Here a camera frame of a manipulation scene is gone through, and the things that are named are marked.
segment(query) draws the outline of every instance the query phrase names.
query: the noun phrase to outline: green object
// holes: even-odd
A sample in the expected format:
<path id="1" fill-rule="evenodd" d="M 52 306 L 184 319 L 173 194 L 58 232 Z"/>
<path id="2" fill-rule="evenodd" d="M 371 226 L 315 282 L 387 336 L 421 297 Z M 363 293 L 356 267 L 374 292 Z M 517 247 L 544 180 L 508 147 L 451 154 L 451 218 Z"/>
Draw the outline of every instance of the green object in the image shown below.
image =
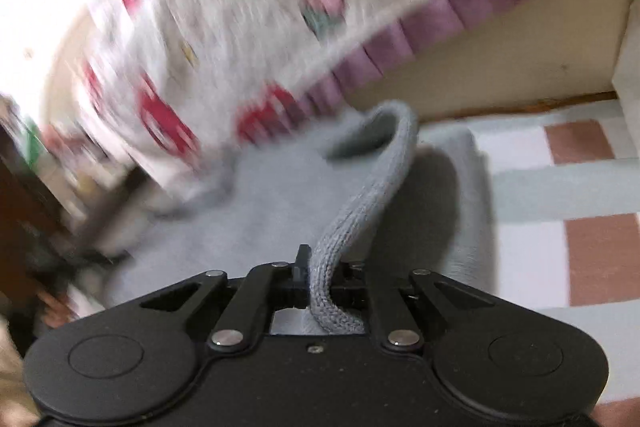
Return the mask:
<path id="1" fill-rule="evenodd" d="M 340 16 L 333 17 L 321 10 L 313 10 L 309 6 L 303 7 L 302 17 L 318 40 L 326 38 L 338 26 L 344 23 L 344 19 Z"/>
<path id="2" fill-rule="evenodd" d="M 40 140 L 40 130 L 36 123 L 29 119 L 26 122 L 26 147 L 24 159 L 32 171 L 35 171 L 40 155 L 44 152 L 44 146 Z"/>

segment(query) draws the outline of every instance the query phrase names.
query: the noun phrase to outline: gray knit cord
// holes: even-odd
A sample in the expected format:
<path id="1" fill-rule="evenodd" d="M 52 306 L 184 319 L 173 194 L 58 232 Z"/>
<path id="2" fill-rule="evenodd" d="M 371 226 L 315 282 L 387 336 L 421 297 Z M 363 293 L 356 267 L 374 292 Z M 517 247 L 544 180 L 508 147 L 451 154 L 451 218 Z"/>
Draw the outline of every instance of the gray knit cord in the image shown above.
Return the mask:
<path id="1" fill-rule="evenodd" d="M 384 102 L 328 154 L 347 158 L 388 141 L 373 165 L 360 193 L 351 198 L 324 230 L 309 262 L 310 310 L 328 332 L 364 333 L 364 322 L 336 306 L 329 293 L 335 268 L 345 251 L 372 223 L 376 223 L 411 168 L 418 136 L 418 124 L 411 109 L 401 102 Z"/>

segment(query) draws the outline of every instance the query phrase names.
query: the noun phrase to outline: beige wall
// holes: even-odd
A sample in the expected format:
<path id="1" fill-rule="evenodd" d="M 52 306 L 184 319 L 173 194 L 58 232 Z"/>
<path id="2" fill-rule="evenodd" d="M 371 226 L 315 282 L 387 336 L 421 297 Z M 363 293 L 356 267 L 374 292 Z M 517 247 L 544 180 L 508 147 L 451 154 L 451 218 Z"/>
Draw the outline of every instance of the beige wall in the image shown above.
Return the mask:
<path id="1" fill-rule="evenodd" d="M 612 90 L 631 0 L 530 0 L 358 90 L 400 98 L 423 119 Z"/>

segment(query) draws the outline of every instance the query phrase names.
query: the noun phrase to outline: bedsheet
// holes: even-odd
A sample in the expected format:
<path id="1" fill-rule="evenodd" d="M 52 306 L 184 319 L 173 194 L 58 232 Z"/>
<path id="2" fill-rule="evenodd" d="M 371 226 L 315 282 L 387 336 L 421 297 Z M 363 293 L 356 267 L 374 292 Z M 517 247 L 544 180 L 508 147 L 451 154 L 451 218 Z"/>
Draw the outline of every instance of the bedsheet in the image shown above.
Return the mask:
<path id="1" fill-rule="evenodd" d="M 640 161 L 620 103 L 476 118 L 492 179 L 496 295 L 605 349 L 604 427 L 640 425 Z"/>

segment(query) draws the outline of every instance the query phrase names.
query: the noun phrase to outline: wooden furniture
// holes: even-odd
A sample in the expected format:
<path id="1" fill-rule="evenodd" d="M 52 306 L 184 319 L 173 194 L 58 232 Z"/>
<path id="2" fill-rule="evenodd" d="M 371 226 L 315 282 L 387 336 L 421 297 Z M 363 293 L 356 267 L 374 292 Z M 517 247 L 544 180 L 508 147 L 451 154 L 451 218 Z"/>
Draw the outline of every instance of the wooden furniture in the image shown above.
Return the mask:
<path id="1" fill-rule="evenodd" d="M 355 91 L 349 102 L 365 110 L 404 100 L 428 121 L 514 112 L 541 101 L 544 110 L 585 95 L 612 98 L 631 1 L 526 1 L 433 45 Z"/>
<path id="2" fill-rule="evenodd" d="M 64 232 L 60 204 L 33 174 L 0 126 L 0 293 L 14 305 L 25 304 L 36 290 L 36 282 L 24 271 L 26 247 L 23 224 L 47 235 Z"/>

